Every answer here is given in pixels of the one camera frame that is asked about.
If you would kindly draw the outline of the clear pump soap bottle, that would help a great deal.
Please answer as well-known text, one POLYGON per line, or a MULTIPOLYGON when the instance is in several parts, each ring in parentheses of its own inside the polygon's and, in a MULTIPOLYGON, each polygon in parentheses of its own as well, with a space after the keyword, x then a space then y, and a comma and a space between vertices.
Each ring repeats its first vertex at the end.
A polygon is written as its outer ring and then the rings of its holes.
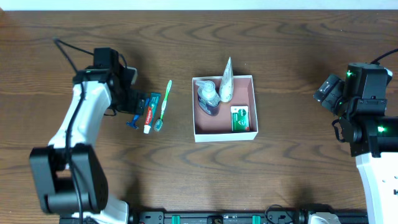
POLYGON ((216 86, 210 80, 197 80, 198 104, 200 108, 210 116, 216 116, 220 110, 220 96, 216 92, 216 86))

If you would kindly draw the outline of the green white toothbrush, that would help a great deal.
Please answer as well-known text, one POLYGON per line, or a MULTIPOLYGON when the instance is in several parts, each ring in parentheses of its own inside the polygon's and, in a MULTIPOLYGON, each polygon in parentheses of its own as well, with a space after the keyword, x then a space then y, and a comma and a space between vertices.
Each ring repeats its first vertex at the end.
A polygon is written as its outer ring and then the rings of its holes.
POLYGON ((160 118, 156 121, 155 126, 154 126, 154 130, 157 132, 159 132, 163 126, 163 117, 164 117, 165 109, 167 106, 167 100, 169 97, 171 87, 172 87, 172 80, 169 80, 167 87, 166 87, 164 100, 163 100, 162 106, 161 106, 160 118))

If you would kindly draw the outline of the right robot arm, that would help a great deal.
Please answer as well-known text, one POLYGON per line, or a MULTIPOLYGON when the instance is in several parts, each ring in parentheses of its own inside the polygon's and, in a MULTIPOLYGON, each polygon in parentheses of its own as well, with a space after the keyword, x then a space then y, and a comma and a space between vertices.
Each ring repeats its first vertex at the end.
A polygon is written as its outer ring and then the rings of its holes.
POLYGON ((376 62, 351 63, 345 79, 330 75, 313 95, 337 117, 337 140, 349 143, 369 223, 397 223, 397 118, 385 115, 392 76, 376 62))

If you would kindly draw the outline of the green soap bar box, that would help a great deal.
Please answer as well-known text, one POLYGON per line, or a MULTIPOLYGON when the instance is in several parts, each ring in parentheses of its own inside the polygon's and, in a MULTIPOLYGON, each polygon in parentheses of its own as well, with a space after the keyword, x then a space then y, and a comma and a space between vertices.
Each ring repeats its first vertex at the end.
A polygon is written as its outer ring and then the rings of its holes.
POLYGON ((250 130, 249 107, 232 106, 230 112, 232 132, 248 132, 250 130))

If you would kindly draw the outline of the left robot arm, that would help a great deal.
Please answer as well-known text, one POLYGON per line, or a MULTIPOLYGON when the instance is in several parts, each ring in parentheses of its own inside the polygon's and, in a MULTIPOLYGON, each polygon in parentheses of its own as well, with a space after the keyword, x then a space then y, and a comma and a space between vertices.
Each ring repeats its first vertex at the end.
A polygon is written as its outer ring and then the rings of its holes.
POLYGON ((62 125, 45 147, 32 149, 29 162, 40 207, 64 223, 128 223, 129 205, 112 196, 94 148, 105 111, 131 89, 134 67, 119 73, 80 70, 62 125))

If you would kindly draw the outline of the white lotion tube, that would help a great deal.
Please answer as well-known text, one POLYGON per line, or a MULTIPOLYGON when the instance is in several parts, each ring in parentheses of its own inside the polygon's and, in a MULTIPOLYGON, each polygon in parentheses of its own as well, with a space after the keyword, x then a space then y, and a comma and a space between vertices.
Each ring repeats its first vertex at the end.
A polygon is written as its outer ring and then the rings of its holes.
POLYGON ((219 88, 220 100, 227 103, 232 100, 234 91, 233 68, 231 57, 226 64, 219 88))

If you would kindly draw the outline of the green red toothpaste tube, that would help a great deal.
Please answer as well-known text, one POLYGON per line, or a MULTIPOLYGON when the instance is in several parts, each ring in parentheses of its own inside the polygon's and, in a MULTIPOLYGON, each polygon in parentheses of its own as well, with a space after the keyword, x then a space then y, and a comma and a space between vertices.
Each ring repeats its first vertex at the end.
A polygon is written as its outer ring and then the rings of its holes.
POLYGON ((161 97, 160 93, 152 92, 150 94, 147 116, 144 123, 144 134, 149 134, 150 132, 160 97, 161 97))

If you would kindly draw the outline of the blue disposable razor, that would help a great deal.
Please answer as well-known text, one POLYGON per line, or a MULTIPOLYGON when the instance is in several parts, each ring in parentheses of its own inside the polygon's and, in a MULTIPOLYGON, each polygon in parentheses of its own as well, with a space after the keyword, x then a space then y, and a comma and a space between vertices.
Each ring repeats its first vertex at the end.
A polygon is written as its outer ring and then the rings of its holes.
POLYGON ((134 129, 139 129, 139 126, 137 126, 136 123, 139 120, 139 118, 144 114, 144 111, 148 107, 148 104, 149 104, 149 98, 147 98, 145 102, 143 102, 143 100, 140 100, 139 113, 135 114, 131 121, 127 121, 126 125, 134 129))

